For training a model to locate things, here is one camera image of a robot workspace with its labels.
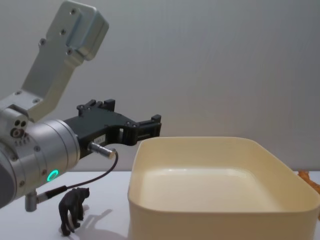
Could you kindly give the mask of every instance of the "white wall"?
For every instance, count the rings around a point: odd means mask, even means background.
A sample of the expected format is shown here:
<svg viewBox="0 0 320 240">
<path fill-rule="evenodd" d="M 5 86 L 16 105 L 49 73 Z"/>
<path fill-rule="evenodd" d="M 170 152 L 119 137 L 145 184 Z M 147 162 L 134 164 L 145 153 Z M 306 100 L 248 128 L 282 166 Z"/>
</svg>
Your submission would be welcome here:
<svg viewBox="0 0 320 240">
<path fill-rule="evenodd" d="M 0 2 L 0 96 L 23 83 L 61 2 Z M 319 0 L 80 2 L 110 29 L 46 119 L 114 98 L 136 121 L 161 114 L 162 136 L 251 138 L 294 169 L 320 169 Z M 137 147 L 118 149 L 117 169 L 130 169 Z M 92 155 L 76 169 L 108 166 Z"/>
</svg>

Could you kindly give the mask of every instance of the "table surface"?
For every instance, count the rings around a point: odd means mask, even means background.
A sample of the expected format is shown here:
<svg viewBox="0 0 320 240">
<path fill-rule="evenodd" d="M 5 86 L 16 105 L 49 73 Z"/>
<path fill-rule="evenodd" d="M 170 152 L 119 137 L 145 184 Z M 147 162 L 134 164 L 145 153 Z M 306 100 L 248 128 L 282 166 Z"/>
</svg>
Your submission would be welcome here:
<svg viewBox="0 0 320 240">
<path fill-rule="evenodd" d="M 37 189 L 38 194 L 62 185 L 71 185 L 102 174 L 102 172 L 68 172 Z M 127 198 L 131 172 L 111 172 L 85 187 L 90 197 L 84 204 L 81 227 L 63 237 L 58 204 L 60 194 L 37 206 L 34 212 L 25 211 L 22 197 L 0 209 L 0 234 L 3 240 L 130 240 L 129 203 Z M 310 178 L 320 183 L 320 171 L 310 172 Z M 314 240 L 320 240 L 320 222 Z"/>
</svg>

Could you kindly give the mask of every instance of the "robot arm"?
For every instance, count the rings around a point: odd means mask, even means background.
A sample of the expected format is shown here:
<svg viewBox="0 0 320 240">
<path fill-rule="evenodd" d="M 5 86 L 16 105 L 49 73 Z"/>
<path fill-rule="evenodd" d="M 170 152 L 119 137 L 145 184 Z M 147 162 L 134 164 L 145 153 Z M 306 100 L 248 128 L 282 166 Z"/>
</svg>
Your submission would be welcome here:
<svg viewBox="0 0 320 240">
<path fill-rule="evenodd" d="M 135 122 L 114 112 L 114 100 L 79 105 L 78 116 L 65 121 L 38 122 L 55 109 L 75 68 L 95 57 L 108 28 L 94 7 L 65 1 L 22 88 L 0 101 L 0 208 L 26 196 L 25 209 L 35 211 L 36 188 L 81 158 L 110 158 L 114 151 L 105 145 L 132 146 L 160 135 L 161 116 Z"/>
</svg>

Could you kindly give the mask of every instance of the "plastic container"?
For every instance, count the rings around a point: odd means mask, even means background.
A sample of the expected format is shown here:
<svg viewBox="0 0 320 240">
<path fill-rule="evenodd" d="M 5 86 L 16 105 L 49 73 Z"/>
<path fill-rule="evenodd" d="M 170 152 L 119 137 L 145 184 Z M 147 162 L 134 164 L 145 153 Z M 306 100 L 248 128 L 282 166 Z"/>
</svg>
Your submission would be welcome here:
<svg viewBox="0 0 320 240">
<path fill-rule="evenodd" d="M 312 240 L 320 196 L 256 142 L 158 137 L 137 151 L 133 240 Z"/>
</svg>

